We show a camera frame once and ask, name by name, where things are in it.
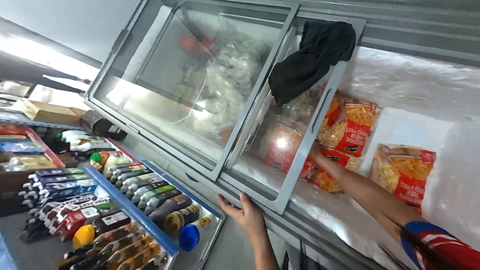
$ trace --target plastic bag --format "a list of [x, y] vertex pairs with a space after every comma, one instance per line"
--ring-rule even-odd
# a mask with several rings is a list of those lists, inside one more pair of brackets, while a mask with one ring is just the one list
[[249, 40], [233, 27], [221, 30], [221, 48], [207, 63], [205, 111], [193, 121], [193, 128], [204, 137], [226, 144], [252, 92], [262, 65], [263, 42]]
[[[352, 172], [357, 172], [360, 166], [360, 160], [358, 158], [342, 153], [335, 149], [322, 148], [321, 152], [325, 157], [333, 160], [335, 163], [349, 169]], [[337, 184], [336, 180], [327, 174], [324, 169], [319, 169], [313, 176], [310, 183], [329, 193], [337, 194], [344, 192], [343, 188], [341, 188]]]
[[306, 125], [310, 124], [315, 109], [317, 108], [320, 97], [318, 92], [309, 89], [300, 94], [289, 103], [283, 105], [282, 115], [288, 116], [291, 119], [302, 122]]
[[405, 145], [379, 144], [371, 180], [406, 204], [420, 208], [436, 153]]
[[[260, 157], [265, 164], [287, 173], [306, 130], [307, 127], [300, 122], [285, 116], [277, 116], [275, 121], [268, 127], [260, 143]], [[310, 177], [313, 167], [313, 159], [308, 157], [300, 173], [301, 177]]]
[[330, 103], [330, 106], [328, 106], [328, 110], [327, 110], [327, 113], [325, 114], [322, 125], [318, 130], [317, 139], [319, 140], [322, 139], [322, 136], [326, 133], [327, 128], [331, 127], [335, 123], [335, 120], [340, 115], [340, 112], [341, 112], [340, 108], [341, 108], [340, 98], [337, 96], [334, 96], [332, 99], [332, 102]]
[[377, 119], [377, 104], [346, 98], [338, 120], [326, 129], [321, 144], [361, 157], [368, 135]]

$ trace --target cardboard box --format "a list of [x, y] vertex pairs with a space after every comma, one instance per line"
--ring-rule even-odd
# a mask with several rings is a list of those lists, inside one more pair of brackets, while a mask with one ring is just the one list
[[46, 122], [61, 125], [80, 125], [79, 111], [70, 107], [58, 106], [39, 101], [24, 101], [25, 115], [32, 121]]

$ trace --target frozen meat package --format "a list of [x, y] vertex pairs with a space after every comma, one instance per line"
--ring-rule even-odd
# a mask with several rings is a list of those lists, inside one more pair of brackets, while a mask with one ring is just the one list
[[[307, 126], [289, 117], [278, 115], [271, 123], [260, 143], [259, 155], [265, 164], [288, 173], [297, 154]], [[300, 173], [302, 178], [311, 177], [315, 163], [307, 157]]]

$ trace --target blue shelf edge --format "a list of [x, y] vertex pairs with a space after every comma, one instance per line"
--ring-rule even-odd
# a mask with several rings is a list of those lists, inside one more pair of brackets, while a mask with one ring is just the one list
[[133, 203], [127, 199], [114, 185], [112, 185], [101, 173], [94, 167], [87, 166], [85, 170], [98, 182], [111, 198], [119, 203], [123, 209], [147, 230], [150, 235], [171, 255], [174, 256], [180, 251], [180, 248], [173, 243], [171, 238], [166, 235], [158, 226], [155, 225], [145, 214], [143, 214]]
[[160, 175], [161, 177], [165, 178], [167, 182], [172, 184], [174, 187], [176, 187], [178, 190], [180, 190], [183, 194], [187, 195], [190, 197], [190, 199], [196, 201], [199, 205], [201, 205], [203, 208], [207, 209], [210, 213], [215, 215], [218, 218], [222, 217], [222, 214], [220, 214], [218, 211], [213, 209], [210, 205], [206, 204], [203, 202], [203, 200], [199, 199], [197, 196], [192, 194], [189, 190], [184, 188], [182, 185], [180, 185], [177, 181], [173, 180], [170, 176], [168, 176], [166, 173], [164, 173], [162, 170], [157, 168], [157, 166], [153, 165], [151, 162], [148, 160], [141, 160], [141, 162], [147, 166], [149, 169]]

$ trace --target bottle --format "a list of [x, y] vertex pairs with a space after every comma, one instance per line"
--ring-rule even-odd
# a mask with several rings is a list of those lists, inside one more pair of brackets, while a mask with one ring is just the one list
[[200, 242], [202, 232], [216, 224], [216, 217], [212, 214], [188, 224], [179, 233], [180, 247], [185, 251], [191, 251]]
[[77, 230], [73, 237], [73, 248], [79, 248], [87, 245], [99, 235], [111, 230], [115, 230], [123, 225], [130, 223], [131, 219], [124, 212], [120, 211], [113, 215], [102, 217], [92, 224], [84, 225]]
[[117, 250], [120, 250], [128, 245], [131, 245], [135, 243], [136, 241], [146, 238], [149, 236], [146, 236], [144, 230], [138, 230], [134, 233], [131, 233], [127, 235], [126, 237], [119, 239], [117, 241], [113, 241], [106, 245], [103, 249], [100, 251], [93, 252], [92, 250], [87, 252], [88, 256], [84, 256], [84, 259], [79, 263], [77, 262], [78, 265], [75, 267], [77, 269], [91, 269], [95, 265], [100, 265], [102, 262], [105, 262], [108, 258], [110, 258], [113, 253], [115, 253]]
[[[188, 198], [187, 196], [183, 195], [179, 195], [179, 196], [175, 196], [175, 198], [178, 197], [178, 203], [185, 203], [187, 202], [187, 200], [190, 202], [188, 205], [185, 205], [184, 207], [180, 207], [179, 209], [176, 209], [176, 210], [172, 210], [171, 212], [173, 211], [177, 211], [177, 210], [180, 210], [180, 209], [183, 209], [187, 206], [189, 206], [190, 204], [192, 204], [192, 200], [190, 198]], [[145, 208], [145, 215], [149, 215], [151, 214], [155, 209], [157, 209], [158, 207], [162, 206], [166, 201], [168, 201], [169, 199], [173, 199], [174, 197], [165, 197], [165, 196], [162, 196], [162, 195], [157, 195], [153, 198], [151, 198], [148, 202], [147, 202], [147, 206]]]
[[70, 136], [66, 136], [64, 138], [62, 138], [62, 141], [65, 142], [65, 143], [69, 143], [73, 140], [80, 140], [80, 139], [89, 139], [89, 140], [95, 140], [95, 141], [99, 141], [101, 140], [102, 138], [100, 138], [99, 136], [94, 136], [94, 135], [80, 135], [80, 134], [74, 134], [74, 135], [70, 135]]
[[144, 169], [147, 169], [147, 167], [145, 165], [125, 167], [125, 168], [121, 168], [121, 169], [116, 169], [115, 171], [113, 171], [113, 175], [120, 176], [121, 174], [124, 174], [124, 173], [127, 173], [127, 172], [139, 171], [139, 170], [144, 170]]
[[126, 194], [129, 190], [130, 190], [130, 187], [133, 186], [135, 191], [138, 189], [138, 184], [140, 184], [141, 186], [146, 186], [148, 184], [152, 184], [152, 183], [158, 183], [162, 181], [162, 178], [160, 177], [153, 177], [153, 178], [147, 178], [147, 179], [140, 179], [138, 180], [137, 182], [135, 183], [131, 183], [131, 184], [123, 184], [120, 188], [120, 192], [122, 192], [123, 194]]
[[105, 166], [105, 168], [109, 171], [116, 171], [117, 169], [125, 168], [125, 167], [133, 167], [133, 166], [139, 166], [143, 165], [141, 161], [132, 161], [132, 162], [125, 162], [125, 163], [119, 163], [119, 164], [113, 164], [110, 167]]
[[163, 223], [163, 231], [170, 237], [177, 237], [180, 230], [202, 215], [202, 207], [194, 204], [180, 211], [170, 213]]
[[[156, 191], [158, 191], [159, 189], [162, 189], [162, 188], [164, 188], [165, 191], [156, 192]], [[156, 196], [159, 196], [159, 198], [165, 198], [165, 197], [168, 196], [167, 199], [170, 199], [170, 198], [175, 197], [175, 196], [180, 195], [180, 194], [181, 194], [181, 192], [178, 189], [176, 189], [175, 187], [164, 186], [164, 187], [158, 188], [156, 190], [152, 190], [150, 192], [145, 193], [140, 198], [140, 202], [138, 203], [137, 207], [138, 207], [138, 209], [143, 211], [146, 208], [147, 203], [150, 201], [150, 199], [152, 199]]]
[[140, 201], [140, 197], [149, 192], [149, 191], [152, 191], [154, 189], [157, 189], [159, 187], [163, 187], [163, 186], [166, 186], [166, 185], [169, 185], [168, 182], [166, 181], [159, 181], [159, 182], [154, 182], [154, 183], [150, 183], [150, 184], [147, 184], [147, 185], [144, 185], [144, 186], [140, 186], [140, 183], [137, 183], [137, 184], [132, 184], [128, 189], [129, 191], [127, 192], [127, 197], [129, 197], [129, 193], [131, 192], [131, 198], [130, 198], [130, 201], [133, 203], [133, 204], [136, 204], [138, 205], [138, 202]]
[[72, 153], [72, 155], [74, 157], [79, 157], [79, 158], [89, 158], [93, 153], [97, 153], [97, 152], [103, 152], [103, 151], [107, 151], [107, 152], [116, 152], [116, 150], [114, 148], [95, 148], [95, 149], [90, 149], [90, 150], [87, 150], [87, 151], [82, 151], [82, 152], [75, 152], [75, 153]]
[[63, 259], [69, 259], [69, 258], [72, 258], [73, 256], [84, 254], [91, 249], [101, 250], [109, 243], [122, 239], [127, 235], [138, 231], [138, 229], [139, 227], [136, 222], [132, 222], [130, 224], [121, 226], [120, 228], [117, 228], [115, 230], [112, 230], [100, 235], [99, 237], [95, 238], [95, 240], [90, 244], [86, 244], [73, 251], [65, 253], [63, 255]]
[[87, 151], [94, 148], [109, 148], [112, 145], [108, 142], [84, 143], [77, 146], [70, 146], [70, 151]]
[[184, 209], [192, 204], [192, 199], [186, 195], [178, 195], [165, 201], [159, 208], [153, 211], [148, 218], [150, 218], [158, 227], [162, 227], [165, 222], [165, 218], [168, 214]]
[[165, 251], [160, 251], [160, 253], [153, 259], [150, 259], [145, 265], [143, 265], [140, 270], [161, 270], [168, 263], [168, 255]]
[[130, 259], [124, 261], [117, 270], [135, 270], [142, 267], [152, 258], [158, 255], [160, 252], [160, 246], [158, 244], [153, 244], [144, 248], [140, 251], [139, 254], [133, 256]]
[[103, 176], [106, 178], [109, 178], [113, 175], [113, 170], [111, 168], [116, 167], [118, 164], [127, 164], [126, 167], [128, 167], [128, 164], [136, 163], [138, 165], [143, 165], [143, 163], [136, 161], [136, 162], [128, 162], [128, 157], [125, 155], [122, 155], [120, 157], [117, 156], [110, 156], [107, 159], [107, 162], [105, 162], [104, 170], [103, 170]]
[[86, 144], [86, 143], [104, 143], [105, 140], [103, 140], [102, 138], [99, 138], [99, 140], [96, 140], [96, 139], [73, 139], [69, 142], [70, 144], [70, 147], [72, 146], [79, 146], [79, 145], [82, 145], [82, 144]]
[[86, 134], [85, 131], [81, 131], [81, 130], [67, 130], [62, 133], [58, 133], [57, 138], [59, 139], [59, 141], [61, 141], [64, 137], [66, 138], [71, 135], [85, 135], [85, 134]]
[[130, 177], [128, 179], [126, 179], [125, 181], [123, 181], [122, 183], [122, 186], [120, 188], [120, 192], [127, 192], [128, 190], [128, 187], [133, 184], [133, 183], [136, 183], [140, 180], [147, 180], [147, 179], [153, 179], [153, 178], [157, 178], [159, 177], [156, 173], [148, 173], [148, 174], [144, 174], [144, 175], [140, 175], [140, 176], [134, 176], [134, 177]]
[[130, 244], [122, 249], [117, 250], [112, 254], [105, 262], [98, 263], [94, 269], [103, 270], [103, 269], [117, 269], [120, 264], [125, 260], [135, 256], [140, 250], [153, 245], [153, 239], [151, 236], [144, 237], [133, 244]]
[[144, 175], [144, 174], [149, 174], [149, 173], [152, 173], [152, 171], [150, 169], [140, 169], [140, 170], [136, 170], [136, 171], [132, 171], [132, 172], [123, 173], [123, 174], [121, 174], [120, 176], [117, 177], [117, 182], [115, 183], [115, 185], [119, 185], [118, 187], [121, 187], [121, 185], [123, 184], [123, 181], [125, 181], [125, 180], [127, 180], [131, 177]]

